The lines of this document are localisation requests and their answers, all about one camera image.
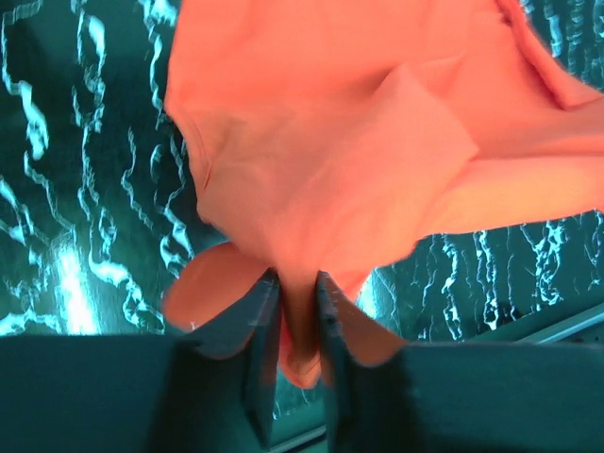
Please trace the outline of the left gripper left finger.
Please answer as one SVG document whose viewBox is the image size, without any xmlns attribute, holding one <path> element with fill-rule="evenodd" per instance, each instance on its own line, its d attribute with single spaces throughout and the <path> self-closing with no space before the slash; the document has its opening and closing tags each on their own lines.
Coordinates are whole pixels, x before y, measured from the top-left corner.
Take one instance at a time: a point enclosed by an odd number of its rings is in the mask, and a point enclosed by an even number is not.
<svg viewBox="0 0 604 453">
<path fill-rule="evenodd" d="M 178 336 L 1 341 L 5 452 L 262 452 L 276 392 L 279 283 Z"/>
</svg>

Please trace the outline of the orange t shirt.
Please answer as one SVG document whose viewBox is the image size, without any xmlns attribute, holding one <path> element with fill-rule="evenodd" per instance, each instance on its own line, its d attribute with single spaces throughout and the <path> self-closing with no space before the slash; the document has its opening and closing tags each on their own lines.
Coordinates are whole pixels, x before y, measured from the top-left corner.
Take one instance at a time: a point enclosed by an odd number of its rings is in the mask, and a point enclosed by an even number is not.
<svg viewBox="0 0 604 453">
<path fill-rule="evenodd" d="M 164 106 L 226 241 L 163 314 L 193 330 L 274 269 L 301 388 L 321 371 L 319 272 L 355 299 L 429 235 L 603 207 L 603 96 L 516 1 L 185 1 Z"/>
</svg>

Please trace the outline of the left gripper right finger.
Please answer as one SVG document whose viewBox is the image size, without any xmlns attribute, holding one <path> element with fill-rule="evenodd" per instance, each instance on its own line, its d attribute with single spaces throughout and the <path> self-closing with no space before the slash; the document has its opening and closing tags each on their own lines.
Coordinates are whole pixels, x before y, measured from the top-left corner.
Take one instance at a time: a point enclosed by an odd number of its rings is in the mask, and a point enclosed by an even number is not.
<svg viewBox="0 0 604 453">
<path fill-rule="evenodd" d="M 599 452 L 603 348 L 577 343 L 407 343 L 320 273 L 332 452 Z"/>
</svg>

